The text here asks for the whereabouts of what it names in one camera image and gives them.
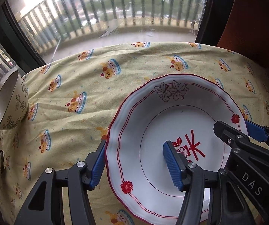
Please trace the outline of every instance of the table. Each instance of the table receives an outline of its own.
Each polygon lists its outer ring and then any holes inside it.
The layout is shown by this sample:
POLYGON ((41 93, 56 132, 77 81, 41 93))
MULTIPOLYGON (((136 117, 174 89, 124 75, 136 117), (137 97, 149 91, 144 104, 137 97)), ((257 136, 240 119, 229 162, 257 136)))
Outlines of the table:
MULTIPOLYGON (((136 42, 63 58, 23 77, 30 111, 15 129, 0 131, 6 167, 0 178, 0 210, 5 221, 14 223, 45 168, 66 169, 84 160, 106 138, 126 96, 170 73, 209 79, 231 95, 246 119, 269 126, 269 74, 236 52, 196 43, 136 42)), ((120 217, 131 225, 145 224, 115 197, 106 169, 89 198, 98 225, 124 224, 120 217)), ((67 189, 63 200, 65 221, 71 224, 67 189)))

